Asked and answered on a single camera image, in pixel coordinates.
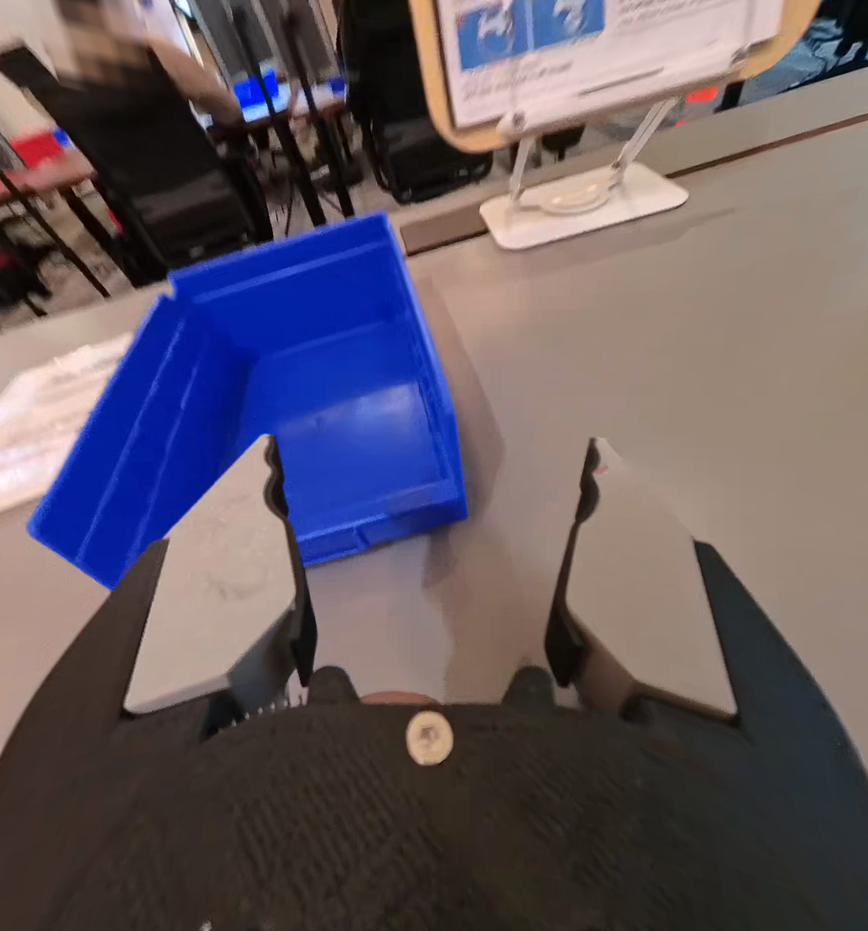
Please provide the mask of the blue tray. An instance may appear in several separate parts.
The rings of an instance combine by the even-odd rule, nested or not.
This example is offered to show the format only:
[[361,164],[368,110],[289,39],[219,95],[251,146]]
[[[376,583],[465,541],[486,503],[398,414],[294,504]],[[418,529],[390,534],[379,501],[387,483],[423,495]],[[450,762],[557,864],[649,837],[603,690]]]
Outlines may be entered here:
[[[232,86],[239,102],[244,123],[252,127],[269,119],[270,110],[286,118],[304,118],[310,114],[305,91],[299,88],[292,93],[288,81],[278,81],[274,72],[264,75],[265,88],[271,99],[267,104],[263,88],[255,78],[240,81]],[[343,108],[347,101],[347,82],[342,76],[311,86],[311,97],[319,113],[334,112]]]

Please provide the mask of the black bag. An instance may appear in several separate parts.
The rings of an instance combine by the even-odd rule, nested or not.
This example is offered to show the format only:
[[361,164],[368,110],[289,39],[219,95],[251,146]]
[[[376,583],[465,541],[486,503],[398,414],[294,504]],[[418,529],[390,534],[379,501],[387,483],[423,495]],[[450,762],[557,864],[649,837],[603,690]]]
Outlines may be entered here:
[[362,142],[378,185],[401,206],[484,180],[494,166],[491,153],[470,154],[452,147],[427,117],[371,123]]

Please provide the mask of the blue plastic bin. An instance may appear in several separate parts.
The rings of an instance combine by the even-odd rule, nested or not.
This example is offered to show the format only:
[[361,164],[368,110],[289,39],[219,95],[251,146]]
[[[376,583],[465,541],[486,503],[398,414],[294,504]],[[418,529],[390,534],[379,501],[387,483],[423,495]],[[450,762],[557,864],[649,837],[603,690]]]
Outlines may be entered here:
[[170,275],[27,524],[105,588],[260,436],[306,566],[468,516],[399,240],[363,215]]

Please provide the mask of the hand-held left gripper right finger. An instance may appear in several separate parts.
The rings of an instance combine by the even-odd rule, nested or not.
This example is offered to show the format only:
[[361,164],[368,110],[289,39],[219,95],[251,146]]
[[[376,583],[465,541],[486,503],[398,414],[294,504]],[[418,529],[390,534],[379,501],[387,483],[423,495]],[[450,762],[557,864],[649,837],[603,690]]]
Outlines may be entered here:
[[557,684],[623,714],[654,699],[738,714],[695,541],[641,472],[593,437],[545,633]]

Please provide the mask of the black office chair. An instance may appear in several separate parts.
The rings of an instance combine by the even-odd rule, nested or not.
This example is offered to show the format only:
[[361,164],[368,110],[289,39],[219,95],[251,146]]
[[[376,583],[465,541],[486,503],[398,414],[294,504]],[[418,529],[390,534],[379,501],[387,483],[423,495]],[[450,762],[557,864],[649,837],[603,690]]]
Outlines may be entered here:
[[273,240],[249,160],[219,152],[156,53],[126,40],[82,69],[55,74],[25,43],[0,47],[0,74],[94,169],[120,227],[111,254],[133,284]]

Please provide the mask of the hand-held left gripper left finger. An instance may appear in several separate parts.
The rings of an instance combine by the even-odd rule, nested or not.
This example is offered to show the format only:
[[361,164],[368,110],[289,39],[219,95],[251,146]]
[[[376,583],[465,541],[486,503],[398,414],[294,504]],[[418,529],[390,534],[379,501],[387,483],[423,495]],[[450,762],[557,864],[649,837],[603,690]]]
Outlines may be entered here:
[[169,531],[124,699],[133,715],[221,695],[242,717],[303,704],[317,621],[274,436]]

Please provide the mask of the wooden board with printed sheet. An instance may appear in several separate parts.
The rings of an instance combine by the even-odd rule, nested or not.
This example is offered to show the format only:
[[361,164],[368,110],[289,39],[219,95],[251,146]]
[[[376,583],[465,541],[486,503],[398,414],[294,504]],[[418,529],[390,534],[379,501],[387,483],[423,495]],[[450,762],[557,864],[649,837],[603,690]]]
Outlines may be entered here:
[[644,103],[766,72],[819,2],[550,2],[552,27],[599,30],[537,41],[540,2],[410,2],[422,84],[440,136],[471,154],[585,125]]

